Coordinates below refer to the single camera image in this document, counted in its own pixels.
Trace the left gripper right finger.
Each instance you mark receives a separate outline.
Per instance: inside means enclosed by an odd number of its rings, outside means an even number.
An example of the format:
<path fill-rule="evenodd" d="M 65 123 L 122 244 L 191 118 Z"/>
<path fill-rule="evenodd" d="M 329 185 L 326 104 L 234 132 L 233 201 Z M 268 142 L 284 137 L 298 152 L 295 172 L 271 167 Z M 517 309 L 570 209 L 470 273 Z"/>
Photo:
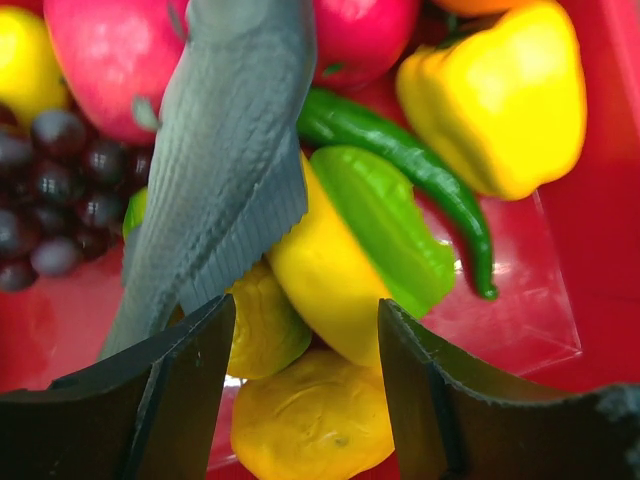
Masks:
<path fill-rule="evenodd" d="M 638 478 L 638 385 L 567 393 L 525 380 L 390 299 L 378 338 L 401 478 Z"/>

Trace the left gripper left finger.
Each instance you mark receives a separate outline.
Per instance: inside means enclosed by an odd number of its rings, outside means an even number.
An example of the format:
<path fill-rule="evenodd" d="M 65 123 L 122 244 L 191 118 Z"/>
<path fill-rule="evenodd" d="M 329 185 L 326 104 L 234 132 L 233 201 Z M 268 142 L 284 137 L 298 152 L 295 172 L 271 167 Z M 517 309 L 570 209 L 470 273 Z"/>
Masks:
<path fill-rule="evenodd" d="M 2 478 L 205 478 L 234 321 L 217 297 L 46 390 L 2 395 Z"/>

